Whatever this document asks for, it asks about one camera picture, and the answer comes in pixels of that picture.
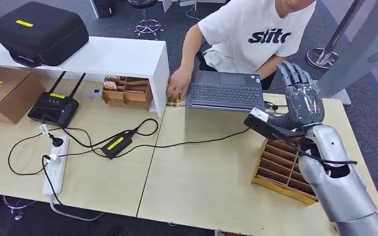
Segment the wooden desk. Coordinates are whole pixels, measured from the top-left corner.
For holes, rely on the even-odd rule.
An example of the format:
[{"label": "wooden desk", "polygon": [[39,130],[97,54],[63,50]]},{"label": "wooden desk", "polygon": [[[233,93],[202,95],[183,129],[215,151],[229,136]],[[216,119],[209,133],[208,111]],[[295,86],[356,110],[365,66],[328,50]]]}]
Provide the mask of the wooden desk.
[{"label": "wooden desk", "polygon": [[[62,80],[56,93],[70,94],[76,81]],[[115,133],[135,128],[146,118],[158,119],[156,113],[106,105],[100,99],[92,100],[89,92],[101,88],[102,83],[83,82],[75,99],[80,108],[71,127],[87,130],[93,143]],[[17,176],[7,165],[11,147],[19,140],[39,133],[39,123],[26,115],[17,124],[0,123],[0,194],[47,202],[41,194],[44,173],[35,176]],[[141,127],[140,132],[150,133],[155,128],[152,122]],[[62,134],[58,130],[53,134]],[[72,132],[83,143],[88,143],[86,134]],[[154,144],[157,134],[151,137],[136,137],[131,147],[138,144]],[[50,139],[41,135],[18,145],[11,157],[13,168],[21,173],[36,172],[41,168],[41,157],[50,151]],[[70,139],[69,153],[86,151]],[[88,153],[67,158],[63,189],[60,200],[63,204],[135,216],[143,192],[144,181],[152,158],[153,148],[138,148],[130,154],[113,160]]]},{"label": "wooden desk", "polygon": [[[285,104],[283,95],[266,100]],[[325,124],[335,127],[378,206],[378,193],[339,100],[326,99]],[[246,113],[167,108],[157,141],[168,145],[245,130]],[[246,235],[335,235],[320,204],[250,184],[264,137],[248,131],[224,141],[156,148],[137,217]]]}]

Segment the power strip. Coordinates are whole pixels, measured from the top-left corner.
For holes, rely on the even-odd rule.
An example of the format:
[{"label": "power strip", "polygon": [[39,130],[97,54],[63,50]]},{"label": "power strip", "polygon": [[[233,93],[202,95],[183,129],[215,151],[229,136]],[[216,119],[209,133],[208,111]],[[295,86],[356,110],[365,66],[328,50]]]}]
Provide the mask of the power strip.
[{"label": "power strip", "polygon": [[[50,154],[57,154],[57,156],[66,155],[69,147],[69,139],[67,135],[55,136],[56,138],[63,139],[63,144],[60,147],[55,147],[51,145]],[[60,195],[63,186],[63,178],[64,178],[64,168],[66,166],[66,157],[58,157],[61,161],[58,162],[49,162],[46,166],[46,171],[48,177],[50,178],[51,184],[54,187],[54,191],[57,196]],[[47,180],[47,177],[44,179],[44,185],[42,193],[46,196],[53,195],[53,191],[51,190],[51,186]]]}]

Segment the wooden tray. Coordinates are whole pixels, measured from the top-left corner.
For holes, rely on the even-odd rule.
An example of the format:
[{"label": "wooden tray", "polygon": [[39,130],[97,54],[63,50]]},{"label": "wooden tray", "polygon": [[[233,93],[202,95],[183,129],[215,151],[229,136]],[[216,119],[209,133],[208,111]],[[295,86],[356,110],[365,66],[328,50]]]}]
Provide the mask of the wooden tray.
[{"label": "wooden tray", "polygon": [[281,141],[264,141],[252,183],[299,200],[307,205],[318,201],[311,186],[301,175],[298,151]]},{"label": "wooden tray", "polygon": [[117,91],[102,91],[102,99],[107,104],[120,105],[125,107],[135,107],[149,109],[153,94],[151,92],[148,79],[125,77],[125,76],[106,76],[106,81],[114,81]]}]

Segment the white t-shirt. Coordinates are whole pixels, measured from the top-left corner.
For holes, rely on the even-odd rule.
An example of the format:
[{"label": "white t-shirt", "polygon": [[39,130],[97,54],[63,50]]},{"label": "white t-shirt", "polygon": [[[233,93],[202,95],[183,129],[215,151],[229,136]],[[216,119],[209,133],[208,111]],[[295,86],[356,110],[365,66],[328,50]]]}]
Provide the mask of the white t-shirt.
[{"label": "white t-shirt", "polygon": [[315,2],[280,18],[275,0],[231,0],[198,23],[212,48],[207,64],[220,72],[254,73],[272,55],[298,51]]}]

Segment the silver robotic arm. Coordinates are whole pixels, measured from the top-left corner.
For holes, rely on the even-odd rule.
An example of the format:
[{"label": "silver robotic arm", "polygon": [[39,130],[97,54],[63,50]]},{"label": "silver robotic arm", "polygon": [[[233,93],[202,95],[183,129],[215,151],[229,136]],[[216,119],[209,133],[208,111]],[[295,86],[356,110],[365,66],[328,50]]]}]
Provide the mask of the silver robotic arm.
[{"label": "silver robotic arm", "polygon": [[340,235],[378,236],[377,208],[356,171],[357,162],[348,157],[337,131],[322,124],[318,88],[298,65],[283,61],[278,68],[286,83],[289,112],[275,116],[254,108],[244,124],[267,139],[290,144],[290,138],[299,138],[301,174]]}]

